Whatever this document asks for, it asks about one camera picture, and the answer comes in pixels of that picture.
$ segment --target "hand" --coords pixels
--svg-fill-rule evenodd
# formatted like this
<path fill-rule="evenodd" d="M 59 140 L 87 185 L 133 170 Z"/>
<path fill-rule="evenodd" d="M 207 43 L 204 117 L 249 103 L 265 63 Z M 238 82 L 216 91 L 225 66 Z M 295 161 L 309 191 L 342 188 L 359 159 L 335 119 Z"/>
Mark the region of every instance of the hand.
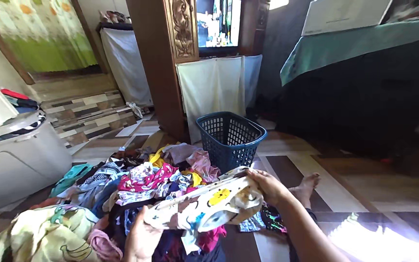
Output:
<path fill-rule="evenodd" d="M 162 235 L 162 229 L 155 229 L 143 221 L 148 207 L 143 206 L 132 225 L 125 244 L 125 262 L 151 261 L 151 256 Z"/>
<path fill-rule="evenodd" d="M 289 190 L 279 180 L 277 180 L 269 173 L 250 168 L 247 171 L 247 174 L 248 177 L 258 182 L 264 192 L 265 201 L 268 204 L 276 206 L 279 201 L 286 196 L 293 197 Z"/>

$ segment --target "blue plastic laundry basket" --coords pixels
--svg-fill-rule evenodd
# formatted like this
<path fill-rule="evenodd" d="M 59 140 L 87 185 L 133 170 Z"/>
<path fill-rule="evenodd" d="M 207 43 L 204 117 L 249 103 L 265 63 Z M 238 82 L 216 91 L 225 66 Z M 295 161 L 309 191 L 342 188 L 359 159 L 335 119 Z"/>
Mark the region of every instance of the blue plastic laundry basket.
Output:
<path fill-rule="evenodd" d="M 258 144 L 267 135 L 258 124 L 231 112 L 202 116 L 196 124 L 211 165 L 217 166 L 221 173 L 241 165 L 250 166 Z"/>

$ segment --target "plastic container lid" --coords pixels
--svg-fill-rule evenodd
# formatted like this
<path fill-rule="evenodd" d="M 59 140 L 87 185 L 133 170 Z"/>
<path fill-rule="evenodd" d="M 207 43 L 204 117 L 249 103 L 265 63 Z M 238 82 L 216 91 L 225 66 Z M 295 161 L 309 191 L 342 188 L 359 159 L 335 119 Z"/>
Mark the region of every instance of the plastic container lid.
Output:
<path fill-rule="evenodd" d="M 34 122 L 37 122 L 39 113 L 43 112 L 37 110 L 33 112 L 21 113 L 16 117 L 7 120 L 0 126 L 0 136 L 17 131 L 31 125 Z"/>

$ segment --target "cardboard box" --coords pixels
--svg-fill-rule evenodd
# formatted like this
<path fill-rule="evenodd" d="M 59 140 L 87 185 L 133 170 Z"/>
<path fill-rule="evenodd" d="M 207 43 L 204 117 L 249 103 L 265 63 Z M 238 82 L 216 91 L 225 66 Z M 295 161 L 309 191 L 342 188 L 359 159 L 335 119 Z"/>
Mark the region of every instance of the cardboard box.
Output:
<path fill-rule="evenodd" d="M 310 3 L 302 35 L 379 25 L 392 0 L 316 0 Z"/>

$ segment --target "white curtain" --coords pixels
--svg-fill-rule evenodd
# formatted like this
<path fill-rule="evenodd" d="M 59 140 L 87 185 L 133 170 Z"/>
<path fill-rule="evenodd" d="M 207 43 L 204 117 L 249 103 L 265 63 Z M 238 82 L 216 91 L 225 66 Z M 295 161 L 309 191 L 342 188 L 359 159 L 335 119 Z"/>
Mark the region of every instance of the white curtain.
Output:
<path fill-rule="evenodd" d="M 245 116 L 246 96 L 255 96 L 261 59 L 213 58 L 176 65 L 192 143 L 201 140 L 195 123 L 200 116 L 219 111 Z"/>
<path fill-rule="evenodd" d="M 245 108 L 255 105 L 258 77 L 260 75 L 262 55 L 243 57 Z"/>
<path fill-rule="evenodd" d="M 103 28 L 101 39 L 109 66 L 126 102 L 153 105 L 133 31 Z"/>

